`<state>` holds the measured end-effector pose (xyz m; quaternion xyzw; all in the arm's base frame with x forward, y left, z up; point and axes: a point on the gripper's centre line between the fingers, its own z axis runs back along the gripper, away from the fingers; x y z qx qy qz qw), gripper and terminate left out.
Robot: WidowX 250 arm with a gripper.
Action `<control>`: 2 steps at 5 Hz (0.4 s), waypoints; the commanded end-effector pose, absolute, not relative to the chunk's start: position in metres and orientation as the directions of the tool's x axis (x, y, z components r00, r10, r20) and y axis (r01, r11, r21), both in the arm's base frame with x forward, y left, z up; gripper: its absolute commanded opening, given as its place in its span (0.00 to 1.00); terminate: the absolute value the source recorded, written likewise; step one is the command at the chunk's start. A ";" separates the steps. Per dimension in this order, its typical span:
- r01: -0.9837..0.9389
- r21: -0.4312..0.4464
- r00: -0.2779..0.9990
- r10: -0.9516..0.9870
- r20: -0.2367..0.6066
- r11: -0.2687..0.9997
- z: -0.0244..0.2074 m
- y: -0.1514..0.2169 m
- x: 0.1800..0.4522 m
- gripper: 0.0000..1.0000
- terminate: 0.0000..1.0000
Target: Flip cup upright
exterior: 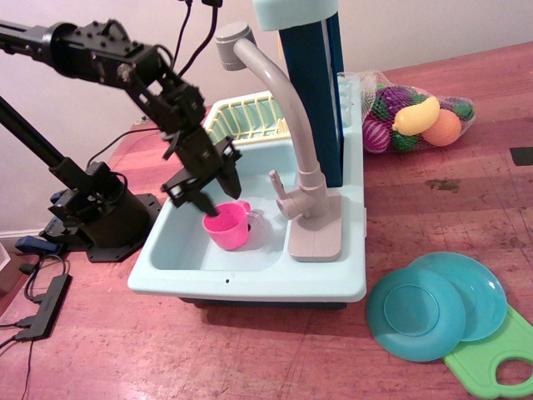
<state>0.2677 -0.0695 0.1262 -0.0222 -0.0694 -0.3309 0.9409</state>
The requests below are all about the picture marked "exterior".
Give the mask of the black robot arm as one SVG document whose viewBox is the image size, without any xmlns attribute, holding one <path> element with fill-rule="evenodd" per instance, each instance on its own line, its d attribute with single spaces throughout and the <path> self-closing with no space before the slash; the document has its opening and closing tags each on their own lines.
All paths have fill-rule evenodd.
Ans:
<svg viewBox="0 0 533 400">
<path fill-rule="evenodd" d="M 202 126 L 205 107 L 199 89 L 173 72 L 158 45 L 131 40 L 113 19 L 85 27 L 69 22 L 28 27 L 3 21 L 1 49 L 45 63 L 64 77 L 125 91 L 165 133 L 168 148 L 163 157 L 176 155 L 182 163 L 182 169 L 161 186 L 175 207 L 190 202 L 209 216 L 217 215 L 202 192 L 212 181 L 227 196 L 241 196 L 236 169 L 241 153 L 229 137 L 212 142 Z"/>
</svg>

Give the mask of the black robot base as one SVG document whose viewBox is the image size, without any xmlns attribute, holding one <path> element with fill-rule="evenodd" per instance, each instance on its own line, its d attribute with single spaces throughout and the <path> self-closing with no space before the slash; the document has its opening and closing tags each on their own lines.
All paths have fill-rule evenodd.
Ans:
<svg viewBox="0 0 533 400">
<path fill-rule="evenodd" d="M 1 124 L 67 187 L 51 197 L 54 218 L 40 238 L 67 252 L 84 251 L 92 263 L 121 262 L 142 247 L 162 208 L 153 194 L 133 194 L 127 178 L 104 162 L 81 169 L 5 100 Z"/>
</svg>

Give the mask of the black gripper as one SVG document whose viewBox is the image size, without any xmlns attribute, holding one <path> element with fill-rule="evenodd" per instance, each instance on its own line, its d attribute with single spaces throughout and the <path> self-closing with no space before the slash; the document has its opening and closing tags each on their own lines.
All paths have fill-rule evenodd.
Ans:
<svg viewBox="0 0 533 400">
<path fill-rule="evenodd" d="M 161 190 L 172 204 L 179 208 L 184 203 L 193 204 L 209 217 L 217 217 L 219 212 L 212 200 L 202 192 L 210 182 L 216 180 L 223 192 L 231 198 L 239 198 L 242 186 L 237 172 L 237 161 L 242 153 L 233 145 L 229 137 L 214 143 L 203 127 L 189 133 L 177 133 L 163 154 L 168 159 L 177 155 L 182 163 L 180 169 Z"/>
</svg>

